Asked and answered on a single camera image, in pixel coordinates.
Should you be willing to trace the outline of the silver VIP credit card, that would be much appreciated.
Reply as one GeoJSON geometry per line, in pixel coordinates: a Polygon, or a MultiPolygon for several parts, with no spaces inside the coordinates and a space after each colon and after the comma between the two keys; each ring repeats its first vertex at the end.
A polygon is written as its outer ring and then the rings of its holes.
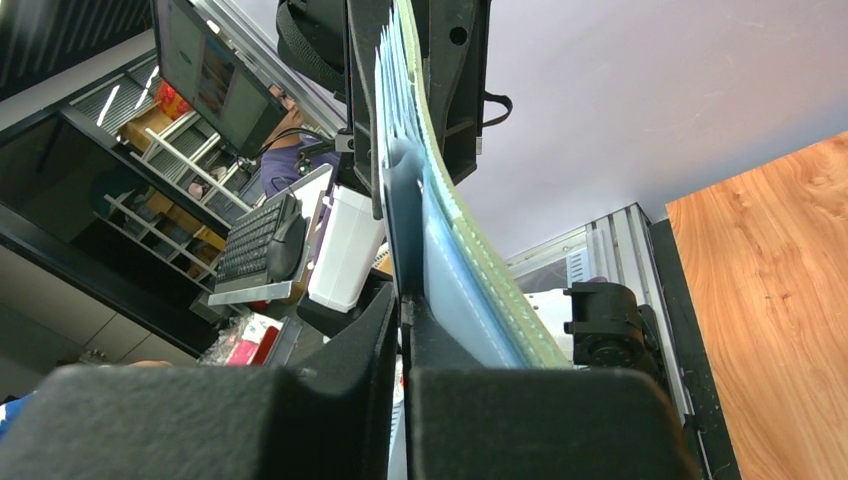
{"type": "Polygon", "coordinates": [[[423,148],[411,140],[391,139],[380,165],[395,290],[402,298],[419,293],[423,283],[423,148]]]}

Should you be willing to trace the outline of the green leather card holder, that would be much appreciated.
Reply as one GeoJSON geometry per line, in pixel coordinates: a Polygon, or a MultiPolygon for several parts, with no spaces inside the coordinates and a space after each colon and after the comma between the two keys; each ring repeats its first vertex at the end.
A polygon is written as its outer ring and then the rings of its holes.
{"type": "Polygon", "coordinates": [[[380,120],[381,156],[391,139],[423,148],[423,295],[447,335],[486,367],[569,369],[558,346],[509,275],[505,264],[468,212],[455,186],[436,170],[425,145],[425,128],[413,117],[410,91],[390,78],[380,120]]]}

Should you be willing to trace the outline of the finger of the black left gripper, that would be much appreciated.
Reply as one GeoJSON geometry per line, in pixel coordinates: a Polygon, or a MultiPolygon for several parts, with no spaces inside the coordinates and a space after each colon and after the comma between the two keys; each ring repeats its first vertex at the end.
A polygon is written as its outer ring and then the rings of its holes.
{"type": "Polygon", "coordinates": [[[431,1],[425,62],[428,106],[454,183],[477,168],[482,138],[489,1],[431,1]]]}
{"type": "Polygon", "coordinates": [[[376,146],[375,63],[390,7],[389,0],[346,2],[351,79],[348,104],[354,122],[353,168],[370,194],[375,219],[383,218],[376,146]]]}

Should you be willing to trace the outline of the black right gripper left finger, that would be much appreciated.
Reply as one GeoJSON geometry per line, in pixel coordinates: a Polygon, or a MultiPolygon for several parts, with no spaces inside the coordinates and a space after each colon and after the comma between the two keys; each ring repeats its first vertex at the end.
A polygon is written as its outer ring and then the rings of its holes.
{"type": "Polygon", "coordinates": [[[1,443],[5,479],[383,479],[397,346],[383,286],[292,366],[68,366],[1,443]]]}

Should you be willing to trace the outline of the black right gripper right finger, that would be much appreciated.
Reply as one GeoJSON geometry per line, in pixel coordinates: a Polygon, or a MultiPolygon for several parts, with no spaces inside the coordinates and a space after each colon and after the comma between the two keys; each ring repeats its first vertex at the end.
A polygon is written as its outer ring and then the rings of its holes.
{"type": "Polygon", "coordinates": [[[622,369],[491,369],[400,307],[411,479],[695,479],[669,397],[622,369]]]}

